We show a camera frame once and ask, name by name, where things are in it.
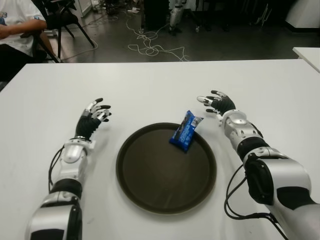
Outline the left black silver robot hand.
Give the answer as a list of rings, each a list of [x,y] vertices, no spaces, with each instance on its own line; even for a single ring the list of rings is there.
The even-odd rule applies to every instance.
[[[103,100],[97,98],[83,110],[75,128],[75,138],[90,140],[100,124],[109,121],[111,106],[100,104]]]

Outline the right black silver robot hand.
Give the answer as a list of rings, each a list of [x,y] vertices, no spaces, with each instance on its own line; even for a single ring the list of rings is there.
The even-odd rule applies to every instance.
[[[236,109],[234,102],[221,91],[212,90],[210,96],[198,96],[196,99],[207,107],[207,113],[223,116],[224,113]]]

